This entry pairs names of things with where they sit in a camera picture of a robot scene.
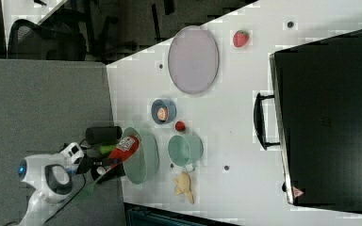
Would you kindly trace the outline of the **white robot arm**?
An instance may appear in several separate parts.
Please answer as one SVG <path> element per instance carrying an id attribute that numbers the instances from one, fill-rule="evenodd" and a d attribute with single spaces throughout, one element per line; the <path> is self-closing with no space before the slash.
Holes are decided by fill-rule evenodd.
<path id="1" fill-rule="evenodd" d="M 81 166 L 97 166 L 106 174 L 119 165 L 120 157 L 95 161 L 87 158 L 82 147 L 72 142 L 59 153 L 33 154 L 25 157 L 18 168 L 22 183 L 34 188 L 25 215 L 15 226 L 43 226 L 71 195 L 72 177 Z"/>

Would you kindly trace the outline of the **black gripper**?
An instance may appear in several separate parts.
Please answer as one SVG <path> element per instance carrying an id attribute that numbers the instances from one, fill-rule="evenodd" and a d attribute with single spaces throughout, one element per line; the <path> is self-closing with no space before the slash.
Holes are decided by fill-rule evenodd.
<path id="1" fill-rule="evenodd" d="M 111 164 L 120 164 L 122 162 L 121 158 L 98 159 L 87 156 L 85 148 L 76 142 L 64 144 L 60 153 L 65 157 L 64 168 L 71 175 L 86 173 L 93 167 L 106 167 Z"/>

